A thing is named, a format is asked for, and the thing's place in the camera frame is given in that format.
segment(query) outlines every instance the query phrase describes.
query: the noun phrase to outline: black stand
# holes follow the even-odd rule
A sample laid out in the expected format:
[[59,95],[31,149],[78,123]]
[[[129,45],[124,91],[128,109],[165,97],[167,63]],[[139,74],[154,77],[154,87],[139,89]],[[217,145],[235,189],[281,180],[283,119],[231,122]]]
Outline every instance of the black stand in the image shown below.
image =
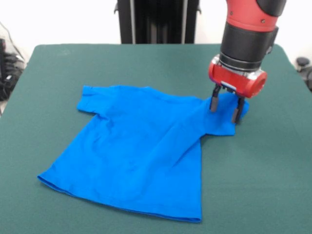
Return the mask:
[[118,0],[121,43],[194,43],[198,5],[199,0]]

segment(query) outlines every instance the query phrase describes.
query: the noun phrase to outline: black knob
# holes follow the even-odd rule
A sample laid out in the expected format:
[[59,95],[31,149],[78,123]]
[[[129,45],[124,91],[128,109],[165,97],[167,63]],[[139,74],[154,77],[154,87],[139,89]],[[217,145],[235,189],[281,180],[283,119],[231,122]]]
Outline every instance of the black knob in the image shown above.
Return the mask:
[[304,67],[310,63],[310,60],[308,60],[305,57],[299,57],[299,58],[297,58],[296,62],[299,66]]

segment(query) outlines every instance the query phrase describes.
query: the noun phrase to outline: black cable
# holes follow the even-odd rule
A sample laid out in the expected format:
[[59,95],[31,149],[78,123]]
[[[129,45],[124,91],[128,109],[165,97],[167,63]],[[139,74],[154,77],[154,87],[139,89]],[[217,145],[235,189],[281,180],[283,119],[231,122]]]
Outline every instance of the black cable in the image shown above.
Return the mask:
[[13,43],[13,40],[12,40],[12,37],[11,37],[11,34],[10,34],[10,31],[3,25],[3,23],[0,21],[0,25],[2,26],[2,28],[4,28],[4,30],[8,33],[9,35],[9,39],[14,47],[14,49],[16,50],[16,52],[19,54],[19,56],[25,60],[24,56],[21,54],[21,52],[18,50],[18,48],[15,46],[15,44]]

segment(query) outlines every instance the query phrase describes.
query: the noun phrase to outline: t-shirt hem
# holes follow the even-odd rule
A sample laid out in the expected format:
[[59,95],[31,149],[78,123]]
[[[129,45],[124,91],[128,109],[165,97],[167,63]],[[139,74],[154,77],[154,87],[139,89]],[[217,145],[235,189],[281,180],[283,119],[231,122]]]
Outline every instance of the t-shirt hem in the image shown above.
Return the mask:
[[76,186],[68,182],[65,183],[66,184],[65,186],[62,185],[64,184],[64,181],[62,179],[50,175],[48,171],[42,173],[37,177],[42,183],[58,192],[65,193],[74,197],[84,198],[93,202],[112,206],[122,210],[136,212],[145,215],[158,216],[177,221],[187,221],[192,223],[199,223],[202,220],[201,212],[188,210],[185,207],[181,209],[176,207],[167,207],[163,205],[148,205],[148,204],[140,204],[138,202],[133,201],[122,201],[119,199],[99,194],[90,189],[77,188]]

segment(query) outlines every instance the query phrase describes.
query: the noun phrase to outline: green tablecloth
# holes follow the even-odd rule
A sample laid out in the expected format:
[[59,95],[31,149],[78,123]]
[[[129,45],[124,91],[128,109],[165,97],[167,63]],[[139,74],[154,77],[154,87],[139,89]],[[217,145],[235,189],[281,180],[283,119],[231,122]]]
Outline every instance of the green tablecloth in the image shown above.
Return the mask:
[[73,198],[36,176],[92,115],[76,110],[84,84],[152,86],[206,98],[219,45],[38,46],[0,119],[0,234],[310,234],[312,96],[276,46],[269,74],[236,136],[202,139],[199,224]]

